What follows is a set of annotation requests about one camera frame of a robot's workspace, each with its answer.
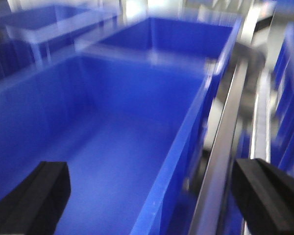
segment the stacked blue bin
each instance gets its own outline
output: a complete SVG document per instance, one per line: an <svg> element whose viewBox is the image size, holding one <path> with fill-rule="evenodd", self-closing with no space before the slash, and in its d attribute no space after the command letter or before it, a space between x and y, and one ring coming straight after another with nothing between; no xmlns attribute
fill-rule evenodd
<svg viewBox="0 0 294 235"><path fill-rule="evenodd" d="M164 34L159 47L178 40L178 52L192 53L183 43L197 45L190 37L202 28L177 19L147 22L158 20L188 32L181 41ZM239 25L211 27L208 35L226 35L210 48L213 77L224 72ZM55 234L163 235L203 137L215 95L211 77L203 63L195 70L151 66L121 49L98 48L104 45L51 56L50 64L0 83L0 199L39 161L67 161L72 193Z"/></svg>
<svg viewBox="0 0 294 235"><path fill-rule="evenodd" d="M294 132L294 23L288 25L275 67L275 87L279 92L276 115L279 130L273 141L271 162L279 165Z"/></svg>
<svg viewBox="0 0 294 235"><path fill-rule="evenodd" d="M117 13L69 5L47 5L0 17L6 38L0 43L0 80L70 46L74 38L103 24Z"/></svg>
<svg viewBox="0 0 294 235"><path fill-rule="evenodd" d="M91 44L92 49L114 57L130 56L152 65L206 74L211 79L209 95L204 101L203 115L198 117L200 133L203 133L199 138L203 140L210 107L230 59L240 23L237 15L209 11L198 15L198 11L186 9L178 17L149 16L117 28L104 25L100 30L78 38L76 44L81 48ZM194 129L192 133L197 136L198 130ZM194 157L190 159L190 165L197 165L199 151L200 148L195 152L192 150Z"/></svg>

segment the black rubber pad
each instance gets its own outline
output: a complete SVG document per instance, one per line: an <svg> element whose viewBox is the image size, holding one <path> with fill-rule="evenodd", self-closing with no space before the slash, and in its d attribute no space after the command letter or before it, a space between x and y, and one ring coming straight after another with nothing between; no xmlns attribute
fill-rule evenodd
<svg viewBox="0 0 294 235"><path fill-rule="evenodd" d="M70 193L67 164L41 162L0 201L0 234L53 234Z"/></svg>

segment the metal rail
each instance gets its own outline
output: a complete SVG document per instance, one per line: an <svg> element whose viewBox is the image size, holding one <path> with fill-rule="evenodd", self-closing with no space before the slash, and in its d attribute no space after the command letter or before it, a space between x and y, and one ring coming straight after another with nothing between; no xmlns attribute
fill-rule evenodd
<svg viewBox="0 0 294 235"><path fill-rule="evenodd" d="M222 111L189 235L216 234L246 71L247 61L241 60L235 68Z"/></svg>
<svg viewBox="0 0 294 235"><path fill-rule="evenodd" d="M263 70L256 91L249 158L261 158L270 163L270 73ZM242 235L250 235L243 220Z"/></svg>

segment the metal rod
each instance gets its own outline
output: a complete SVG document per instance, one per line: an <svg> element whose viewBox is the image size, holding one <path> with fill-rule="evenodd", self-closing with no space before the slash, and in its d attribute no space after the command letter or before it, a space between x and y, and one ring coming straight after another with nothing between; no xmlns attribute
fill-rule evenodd
<svg viewBox="0 0 294 235"><path fill-rule="evenodd" d="M247 61L241 60L234 71L222 111L189 235L216 234L246 71Z"/></svg>

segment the bin floor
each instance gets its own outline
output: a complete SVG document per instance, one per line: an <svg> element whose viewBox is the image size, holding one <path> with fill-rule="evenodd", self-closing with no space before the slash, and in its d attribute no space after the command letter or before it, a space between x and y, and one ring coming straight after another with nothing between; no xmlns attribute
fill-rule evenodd
<svg viewBox="0 0 294 235"><path fill-rule="evenodd" d="M92 113L58 136L39 157L69 165L72 193L55 234L129 234L175 131L141 117Z"/></svg>

